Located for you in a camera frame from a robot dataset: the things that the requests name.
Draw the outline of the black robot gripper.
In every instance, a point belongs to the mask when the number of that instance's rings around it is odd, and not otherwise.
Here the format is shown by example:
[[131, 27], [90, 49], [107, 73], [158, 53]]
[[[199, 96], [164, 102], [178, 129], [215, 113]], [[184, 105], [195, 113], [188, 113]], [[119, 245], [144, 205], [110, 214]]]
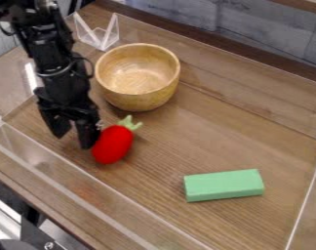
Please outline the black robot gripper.
[[71, 130], [69, 120], [75, 121], [79, 146], [90, 149], [99, 137], [98, 107], [88, 96], [90, 78], [84, 62], [71, 62], [57, 72], [39, 74], [43, 86], [33, 93], [41, 119], [52, 133], [60, 139]]

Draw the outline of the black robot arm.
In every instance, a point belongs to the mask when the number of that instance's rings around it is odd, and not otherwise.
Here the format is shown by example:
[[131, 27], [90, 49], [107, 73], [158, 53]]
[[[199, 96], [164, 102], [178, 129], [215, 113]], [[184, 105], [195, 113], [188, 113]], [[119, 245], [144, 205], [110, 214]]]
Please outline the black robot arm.
[[73, 51], [56, 0], [0, 0], [4, 22], [11, 28], [3, 33], [17, 37], [43, 83], [33, 94], [45, 126], [56, 138], [75, 129], [79, 146], [91, 148], [99, 137], [98, 106], [88, 97], [92, 63]]

